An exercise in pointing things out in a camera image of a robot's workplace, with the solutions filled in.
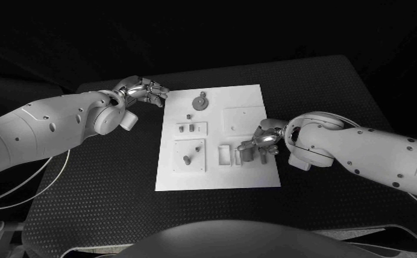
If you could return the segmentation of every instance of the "robotic hand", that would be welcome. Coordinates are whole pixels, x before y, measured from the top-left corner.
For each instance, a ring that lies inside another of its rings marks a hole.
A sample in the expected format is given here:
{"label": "robotic hand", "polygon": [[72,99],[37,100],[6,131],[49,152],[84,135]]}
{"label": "robotic hand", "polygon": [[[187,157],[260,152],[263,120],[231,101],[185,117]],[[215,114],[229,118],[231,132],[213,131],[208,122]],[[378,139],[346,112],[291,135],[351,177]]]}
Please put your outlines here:
{"label": "robotic hand", "polygon": [[[353,128],[343,128],[348,122]],[[329,167],[336,159],[356,175],[417,195],[415,140],[394,133],[361,127],[342,116],[310,112],[290,122],[264,119],[252,140],[241,143],[241,160],[251,162],[258,150],[278,154],[276,143],[284,139],[291,152],[288,164],[307,171],[312,165]]]}
{"label": "robotic hand", "polygon": [[46,98],[0,116],[0,171],[62,154],[118,125],[131,130],[138,118],[125,109],[137,100],[162,107],[167,93],[157,82],[131,76],[112,90]]}

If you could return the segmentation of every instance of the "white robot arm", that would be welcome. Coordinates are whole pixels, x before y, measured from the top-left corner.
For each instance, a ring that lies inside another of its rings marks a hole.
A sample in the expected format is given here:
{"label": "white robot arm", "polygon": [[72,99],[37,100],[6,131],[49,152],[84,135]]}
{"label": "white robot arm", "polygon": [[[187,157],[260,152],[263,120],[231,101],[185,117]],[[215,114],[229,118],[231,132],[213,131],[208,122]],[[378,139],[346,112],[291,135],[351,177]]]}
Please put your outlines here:
{"label": "white robot arm", "polygon": [[125,108],[137,100],[162,107],[167,93],[159,83],[131,76],[112,90],[46,98],[0,116],[0,171],[62,154],[118,125],[131,130],[137,116]]}
{"label": "white robot arm", "polygon": [[265,119],[252,140],[238,147],[242,161],[251,150],[278,154],[276,143],[284,138],[291,155],[288,163],[307,171],[329,167],[336,159],[342,166],[369,180],[417,195],[417,146],[414,139],[372,128],[343,128],[345,118],[310,112],[290,122]]}

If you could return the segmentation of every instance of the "bolt hole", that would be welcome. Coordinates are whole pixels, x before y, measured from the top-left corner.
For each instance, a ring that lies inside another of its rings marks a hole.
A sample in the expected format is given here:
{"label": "bolt hole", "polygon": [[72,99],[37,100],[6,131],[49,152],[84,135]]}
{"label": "bolt hole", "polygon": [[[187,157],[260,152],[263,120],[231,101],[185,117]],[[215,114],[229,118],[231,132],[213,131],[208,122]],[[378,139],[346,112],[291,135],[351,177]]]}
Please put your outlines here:
{"label": "bolt hole", "polygon": [[50,129],[52,132],[55,132],[55,130],[56,130],[55,124],[49,124],[49,129]]}

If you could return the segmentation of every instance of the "white board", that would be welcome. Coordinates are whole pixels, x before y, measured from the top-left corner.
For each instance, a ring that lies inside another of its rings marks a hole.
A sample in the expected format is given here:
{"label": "white board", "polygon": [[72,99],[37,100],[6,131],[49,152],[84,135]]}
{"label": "white board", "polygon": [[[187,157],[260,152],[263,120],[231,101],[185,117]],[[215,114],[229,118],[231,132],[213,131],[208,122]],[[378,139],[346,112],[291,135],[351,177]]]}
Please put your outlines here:
{"label": "white board", "polygon": [[[192,101],[200,91],[206,93],[208,107],[196,111]],[[238,119],[234,121],[231,116],[237,117],[242,110],[245,122]],[[252,162],[241,162],[239,152],[235,151],[241,142],[251,139],[258,123],[265,118],[260,85],[170,91],[164,103],[156,191],[280,187],[274,156],[267,155],[267,164],[263,165],[258,152],[254,153]],[[228,133],[225,128],[229,121],[234,122],[229,126],[235,127],[231,130],[234,133]],[[193,130],[190,133],[190,124],[195,129],[200,126],[200,131]],[[195,143],[202,140],[205,159],[200,152],[195,153]],[[187,154],[192,155],[189,165],[182,164],[180,159]]]}

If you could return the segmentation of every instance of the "dark table surface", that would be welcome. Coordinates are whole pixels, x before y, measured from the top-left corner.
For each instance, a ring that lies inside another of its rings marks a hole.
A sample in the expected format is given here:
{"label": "dark table surface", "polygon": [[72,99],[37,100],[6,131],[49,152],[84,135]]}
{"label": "dark table surface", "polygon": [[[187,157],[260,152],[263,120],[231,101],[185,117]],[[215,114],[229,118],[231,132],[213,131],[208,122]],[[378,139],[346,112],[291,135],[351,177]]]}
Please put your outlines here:
{"label": "dark table surface", "polygon": [[[268,118],[290,120],[306,112],[332,112],[392,132],[342,55],[147,78],[172,90],[260,84]],[[118,81],[82,84],[78,93],[112,89]],[[118,127],[71,150],[62,177],[32,204],[23,231],[30,257],[128,245],[167,228],[213,219],[306,230],[398,225],[417,233],[417,202],[408,194],[352,175],[338,162],[329,168],[299,170],[287,163],[283,142],[276,157],[280,188],[154,192],[163,109],[137,102],[130,111],[138,116],[133,130]],[[65,158],[66,153],[53,158],[39,190],[53,180]]]}

